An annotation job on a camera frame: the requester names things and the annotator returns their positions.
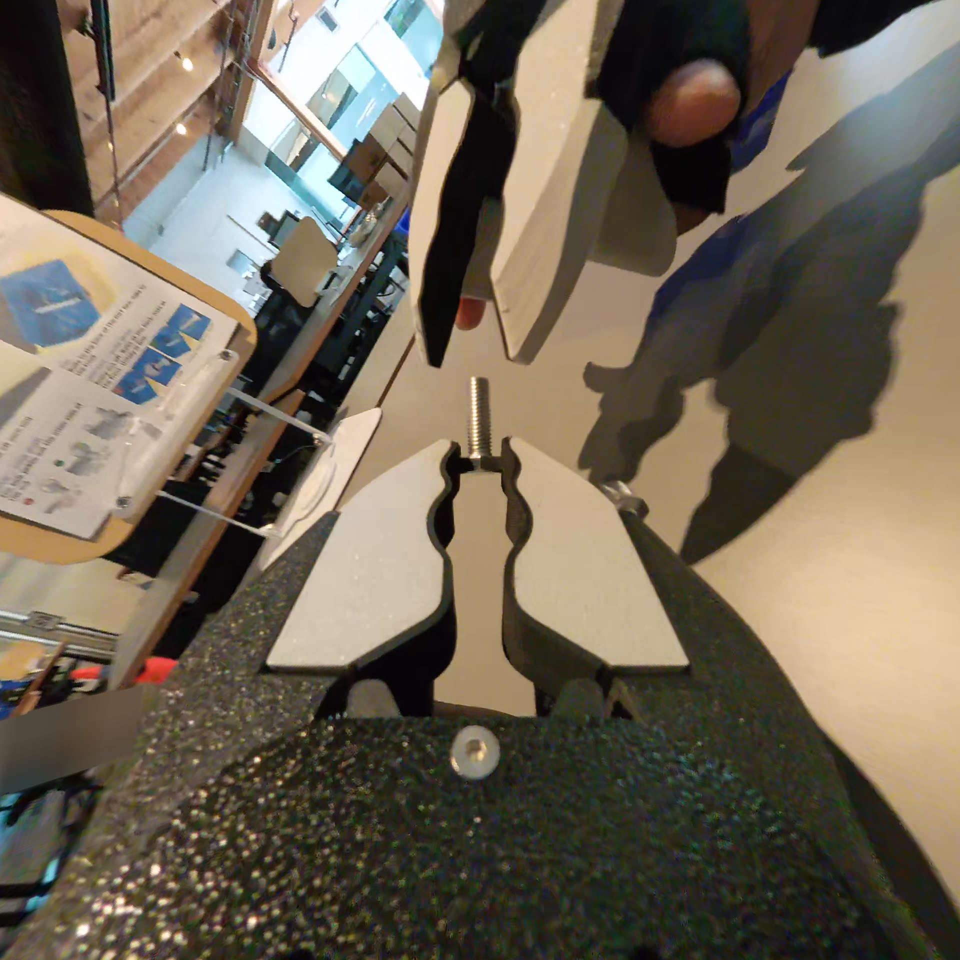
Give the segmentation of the cardboard box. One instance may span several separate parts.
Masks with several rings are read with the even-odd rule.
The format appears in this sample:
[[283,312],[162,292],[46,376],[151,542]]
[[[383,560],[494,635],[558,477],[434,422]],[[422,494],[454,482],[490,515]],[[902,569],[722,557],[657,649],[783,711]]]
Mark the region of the cardboard box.
[[354,140],[343,166],[342,195],[369,210],[404,196],[413,175],[421,111],[405,93],[390,102],[362,140]]

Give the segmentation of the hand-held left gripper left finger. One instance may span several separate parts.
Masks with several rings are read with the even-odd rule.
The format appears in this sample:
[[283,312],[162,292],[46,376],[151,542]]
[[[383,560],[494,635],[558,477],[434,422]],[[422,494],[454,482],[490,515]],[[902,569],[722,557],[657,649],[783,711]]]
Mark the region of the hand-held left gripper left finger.
[[456,645],[447,547],[460,454],[458,442],[435,441],[349,500],[267,654],[268,670],[433,689]]

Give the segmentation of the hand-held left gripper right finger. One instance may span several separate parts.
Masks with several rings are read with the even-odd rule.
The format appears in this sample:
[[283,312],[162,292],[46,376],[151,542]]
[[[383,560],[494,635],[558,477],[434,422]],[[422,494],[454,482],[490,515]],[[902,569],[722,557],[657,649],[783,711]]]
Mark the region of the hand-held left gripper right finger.
[[502,642],[543,694],[684,673],[690,659],[618,504],[522,438],[501,446],[510,552]]

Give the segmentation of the white base document stand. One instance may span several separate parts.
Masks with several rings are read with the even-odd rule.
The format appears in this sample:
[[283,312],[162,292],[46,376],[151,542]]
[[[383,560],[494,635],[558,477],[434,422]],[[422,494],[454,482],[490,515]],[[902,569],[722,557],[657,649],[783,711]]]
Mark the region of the white base document stand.
[[323,431],[236,389],[257,343],[242,307],[100,222],[7,195],[1,334],[1,548],[21,559],[103,557],[158,497],[224,521],[162,490],[223,398],[317,448],[278,520],[235,522],[277,558],[333,508],[381,419]]

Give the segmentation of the person's right hand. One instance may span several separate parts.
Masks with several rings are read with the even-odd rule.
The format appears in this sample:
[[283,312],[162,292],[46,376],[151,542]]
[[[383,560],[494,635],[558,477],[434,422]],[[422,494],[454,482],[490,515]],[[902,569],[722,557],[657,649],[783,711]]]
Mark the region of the person's right hand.
[[[516,128],[512,79],[547,3],[446,2],[427,102],[432,114],[437,93],[465,79]],[[649,138],[679,235],[723,210],[741,117],[809,45],[823,3],[616,3],[593,88],[628,139],[636,128]],[[486,304],[463,299],[455,325],[475,324]]]

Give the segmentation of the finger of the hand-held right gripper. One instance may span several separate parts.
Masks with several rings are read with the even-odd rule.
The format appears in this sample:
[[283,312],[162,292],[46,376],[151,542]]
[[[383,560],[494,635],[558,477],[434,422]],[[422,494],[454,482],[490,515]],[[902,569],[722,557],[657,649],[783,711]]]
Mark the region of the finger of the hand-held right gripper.
[[515,123],[464,78],[437,93],[417,144],[409,262],[417,342],[440,368],[461,302],[494,299],[491,271],[503,224],[503,189]]
[[531,363],[598,237],[628,134],[594,90],[617,2],[548,2],[511,80],[516,119],[492,256],[506,355]]

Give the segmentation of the metal bolt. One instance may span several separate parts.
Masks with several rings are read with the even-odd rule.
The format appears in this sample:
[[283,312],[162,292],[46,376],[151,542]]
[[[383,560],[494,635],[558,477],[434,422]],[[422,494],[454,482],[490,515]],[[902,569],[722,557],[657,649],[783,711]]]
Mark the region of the metal bolt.
[[486,470],[493,461],[492,429],[489,380],[482,376],[472,376],[469,379],[466,459],[476,470]]

